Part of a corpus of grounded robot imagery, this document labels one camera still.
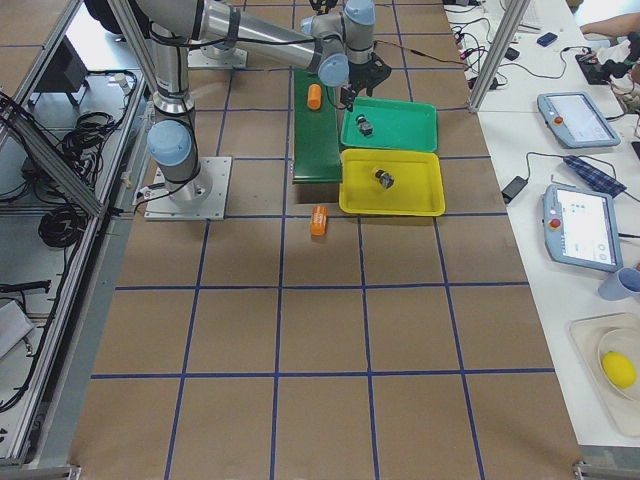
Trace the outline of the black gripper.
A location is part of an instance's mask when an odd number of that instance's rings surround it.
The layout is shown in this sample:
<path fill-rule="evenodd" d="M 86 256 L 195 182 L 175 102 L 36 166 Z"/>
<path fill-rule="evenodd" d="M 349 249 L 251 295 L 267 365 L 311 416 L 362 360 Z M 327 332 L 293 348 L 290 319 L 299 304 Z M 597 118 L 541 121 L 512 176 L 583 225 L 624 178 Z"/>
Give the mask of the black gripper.
<path fill-rule="evenodd" d="M 390 67 L 376 52 L 371 52 L 364 63 L 349 60 L 348 66 L 348 85 L 341 87 L 341 104 L 347 111 L 352 111 L 356 96 L 365 90 L 371 97 L 373 90 L 390 76 Z"/>
<path fill-rule="evenodd" d="M 309 4 L 317 15 L 325 15 L 336 7 L 336 0 L 309 0 Z"/>

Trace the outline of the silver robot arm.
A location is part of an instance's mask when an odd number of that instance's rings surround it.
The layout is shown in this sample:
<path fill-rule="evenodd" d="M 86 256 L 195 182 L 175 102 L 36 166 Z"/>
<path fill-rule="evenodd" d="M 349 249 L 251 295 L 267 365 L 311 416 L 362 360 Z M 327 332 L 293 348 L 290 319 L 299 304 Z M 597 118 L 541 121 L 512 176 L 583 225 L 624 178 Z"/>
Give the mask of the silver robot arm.
<path fill-rule="evenodd" d="M 375 5 L 348 1 L 306 19 L 292 30 L 251 15 L 225 1 L 140 1 L 153 42 L 153 96 L 156 124 L 147 147 L 164 175 L 170 196 L 197 200 L 209 193 L 195 139 L 195 104 L 188 80 L 188 51 L 211 48 L 223 57 L 238 50 L 254 52 L 280 64 L 314 74 L 326 87 L 342 90 L 341 103 L 375 87 L 391 73 L 376 54 Z"/>

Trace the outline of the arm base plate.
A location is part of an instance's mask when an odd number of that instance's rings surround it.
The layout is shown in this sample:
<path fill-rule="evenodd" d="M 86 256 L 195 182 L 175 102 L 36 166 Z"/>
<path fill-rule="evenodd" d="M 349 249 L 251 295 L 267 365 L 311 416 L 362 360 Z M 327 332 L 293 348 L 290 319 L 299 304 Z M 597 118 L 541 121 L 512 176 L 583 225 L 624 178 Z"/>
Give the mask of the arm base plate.
<path fill-rule="evenodd" d="M 247 58 L 247 52 L 238 48 L 204 46 L 189 52 L 188 66 L 192 70 L 241 70 Z"/>
<path fill-rule="evenodd" d="M 178 189 L 169 183 L 159 167 L 156 168 L 154 182 L 159 188 L 149 188 L 143 199 L 144 217 L 149 221 L 200 221 L 224 219 L 232 158 L 200 157 L 200 172 L 194 180 Z"/>

